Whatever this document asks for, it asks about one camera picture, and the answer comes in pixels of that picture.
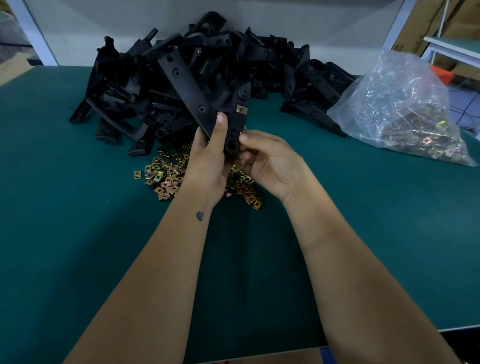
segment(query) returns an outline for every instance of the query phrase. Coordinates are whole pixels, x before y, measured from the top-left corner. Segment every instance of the hand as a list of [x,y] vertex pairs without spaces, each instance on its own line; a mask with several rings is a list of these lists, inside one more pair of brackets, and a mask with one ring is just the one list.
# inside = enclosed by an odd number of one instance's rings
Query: hand
[[303,159],[278,136],[246,130],[239,140],[240,154],[235,165],[282,203],[299,180],[313,176]]
[[179,192],[191,191],[213,208],[222,198],[232,163],[225,161],[223,148],[228,131],[227,116],[219,112],[210,142],[200,128],[190,151],[182,187]]

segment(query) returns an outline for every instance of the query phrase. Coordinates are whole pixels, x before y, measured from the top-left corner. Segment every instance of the red object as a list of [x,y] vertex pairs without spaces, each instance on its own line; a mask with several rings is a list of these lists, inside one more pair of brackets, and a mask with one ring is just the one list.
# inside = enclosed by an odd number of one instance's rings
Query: red object
[[454,76],[453,72],[451,71],[445,71],[444,69],[437,67],[437,66],[430,66],[433,72],[442,80],[445,86],[448,86],[450,81],[452,81],[452,78]]

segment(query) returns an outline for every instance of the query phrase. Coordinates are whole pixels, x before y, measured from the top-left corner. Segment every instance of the green table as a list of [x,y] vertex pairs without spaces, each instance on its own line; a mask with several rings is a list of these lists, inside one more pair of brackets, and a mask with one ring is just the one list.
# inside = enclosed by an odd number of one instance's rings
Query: green table
[[[168,206],[133,179],[152,156],[96,141],[97,117],[68,123],[89,72],[36,67],[0,88],[1,363],[60,363]],[[248,127],[303,156],[438,329],[480,324],[480,167],[341,138],[280,102],[252,100]],[[274,197],[264,202],[214,209],[186,363],[326,344],[292,226]]]

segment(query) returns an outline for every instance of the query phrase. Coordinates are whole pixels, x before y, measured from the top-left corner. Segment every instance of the white wall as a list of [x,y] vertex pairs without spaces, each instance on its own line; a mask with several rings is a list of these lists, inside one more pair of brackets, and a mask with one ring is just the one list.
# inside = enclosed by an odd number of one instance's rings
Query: white wall
[[59,65],[91,66],[103,37],[126,51],[154,27],[157,38],[184,33],[207,11],[227,28],[248,26],[261,36],[285,36],[311,57],[363,74],[393,23],[402,0],[25,0]]

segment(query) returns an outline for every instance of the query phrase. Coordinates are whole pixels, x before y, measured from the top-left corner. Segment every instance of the forearm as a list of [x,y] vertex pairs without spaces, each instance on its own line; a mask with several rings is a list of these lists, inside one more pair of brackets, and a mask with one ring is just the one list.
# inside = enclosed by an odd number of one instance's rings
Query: forearm
[[314,177],[285,207],[339,364],[459,362]]
[[210,214],[196,194],[178,192],[66,363],[182,362]]

